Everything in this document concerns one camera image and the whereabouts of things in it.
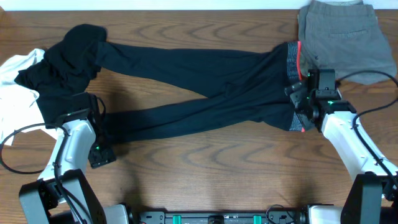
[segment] black cloth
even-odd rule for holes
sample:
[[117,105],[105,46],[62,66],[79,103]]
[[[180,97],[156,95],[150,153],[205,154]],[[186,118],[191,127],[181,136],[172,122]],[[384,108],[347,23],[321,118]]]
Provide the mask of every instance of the black cloth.
[[298,81],[297,43],[268,53],[155,49],[100,42],[96,64],[185,88],[207,99],[106,115],[113,143],[199,133],[243,121],[300,131],[284,88]]
[[83,24],[44,53],[44,59],[19,71],[15,82],[40,93],[37,105],[46,123],[73,112],[71,96],[84,92],[101,67],[94,64],[98,41],[106,40],[102,27]]

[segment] white cloth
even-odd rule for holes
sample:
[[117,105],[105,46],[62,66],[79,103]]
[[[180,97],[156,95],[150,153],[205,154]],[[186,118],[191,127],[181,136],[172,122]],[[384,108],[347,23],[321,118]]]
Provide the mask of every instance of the white cloth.
[[[44,56],[44,50],[34,49],[29,55],[15,55],[0,67],[0,142],[14,130],[37,123],[43,123],[43,116],[37,106],[39,93],[15,83],[19,70],[29,68],[39,63]],[[53,138],[57,138],[54,129],[44,126],[26,129],[23,132],[41,129]]]

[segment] clothing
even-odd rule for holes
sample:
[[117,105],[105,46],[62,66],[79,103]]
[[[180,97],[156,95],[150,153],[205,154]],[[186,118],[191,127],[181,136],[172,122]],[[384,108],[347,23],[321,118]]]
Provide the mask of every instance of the clothing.
[[71,96],[84,92],[101,67],[93,62],[98,41],[106,40],[103,27],[83,24],[44,53],[44,59],[19,71],[15,82],[40,93],[37,104],[46,123],[73,112]]
[[[43,59],[44,51],[34,49],[29,55],[15,55],[4,62],[0,67],[0,142],[17,129],[37,123],[43,123],[43,117],[37,106],[36,99],[39,93],[15,83],[18,71],[27,69]],[[26,129],[29,132],[41,129],[53,138],[57,133],[53,129],[36,127]],[[5,144],[10,146],[14,137]]]
[[100,42],[96,64],[114,72],[151,78],[207,99],[107,114],[113,143],[199,133],[243,121],[302,129],[284,88],[299,80],[297,43],[268,53],[237,50],[155,49]]
[[[335,69],[337,78],[362,70],[397,73],[371,5],[332,6],[312,1],[298,15],[298,39],[302,42],[303,74],[309,68]],[[387,79],[374,73],[347,78],[366,85]]]

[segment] crumpled black fabric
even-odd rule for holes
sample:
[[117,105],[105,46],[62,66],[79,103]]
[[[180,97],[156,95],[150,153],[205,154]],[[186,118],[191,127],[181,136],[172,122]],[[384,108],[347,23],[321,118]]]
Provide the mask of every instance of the crumpled black fabric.
[[49,48],[44,59],[19,71],[15,82],[40,93],[37,104],[45,123],[73,112],[72,95],[84,92],[101,70],[95,65],[98,41],[106,41],[103,27],[82,24]]

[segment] red trim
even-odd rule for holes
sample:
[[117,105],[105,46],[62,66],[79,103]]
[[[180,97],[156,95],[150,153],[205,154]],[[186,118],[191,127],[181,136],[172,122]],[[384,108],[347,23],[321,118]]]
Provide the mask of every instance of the red trim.
[[296,59],[297,72],[298,72],[298,78],[302,80],[303,78],[300,70],[300,53],[301,53],[301,41],[297,41],[297,59]]

